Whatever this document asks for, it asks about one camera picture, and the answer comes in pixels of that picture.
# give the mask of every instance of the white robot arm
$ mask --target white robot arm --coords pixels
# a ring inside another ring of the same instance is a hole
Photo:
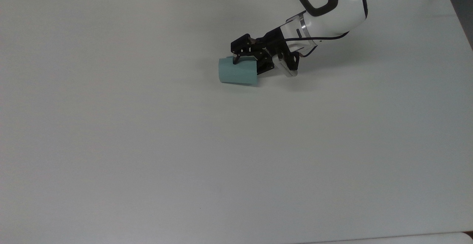
[[[344,37],[368,16],[366,0],[300,1],[306,10],[264,37],[252,39],[245,34],[233,41],[233,63],[237,64],[240,57],[253,56],[258,74],[278,67],[286,76],[294,77],[299,57],[308,56],[317,47],[316,40]]]

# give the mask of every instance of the black cable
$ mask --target black cable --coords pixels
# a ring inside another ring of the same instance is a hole
[[[307,55],[301,55],[300,57],[308,57],[310,54],[312,54],[312,52],[314,52],[316,48],[317,46],[314,46],[314,48],[312,48],[312,50]]]
[[[289,39],[284,39],[283,41],[289,42],[289,41],[310,41],[310,40],[336,40],[340,39],[342,37],[345,37],[349,33],[345,32],[342,35],[336,36],[336,37],[305,37],[305,38],[289,38]]]

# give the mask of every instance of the light blue cup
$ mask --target light blue cup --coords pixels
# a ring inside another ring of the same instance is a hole
[[[233,57],[221,58],[218,61],[218,78],[220,82],[256,84],[256,60],[254,57],[241,57],[238,64],[233,64]]]

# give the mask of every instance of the table surface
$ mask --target table surface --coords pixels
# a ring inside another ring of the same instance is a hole
[[[331,244],[473,244],[465,233],[425,234],[406,237],[385,237],[359,240],[336,241]]]
[[[473,52],[450,0],[258,86],[218,59],[298,0],[0,0],[0,242],[293,244],[473,229]]]

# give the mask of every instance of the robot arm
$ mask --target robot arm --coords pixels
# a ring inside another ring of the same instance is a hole
[[[366,0],[300,0],[306,9],[289,18],[265,36],[252,39],[250,34],[231,43],[233,63],[240,57],[255,57],[257,73],[278,67],[287,77],[297,75],[299,58],[308,56],[316,40],[336,40],[365,21]]]

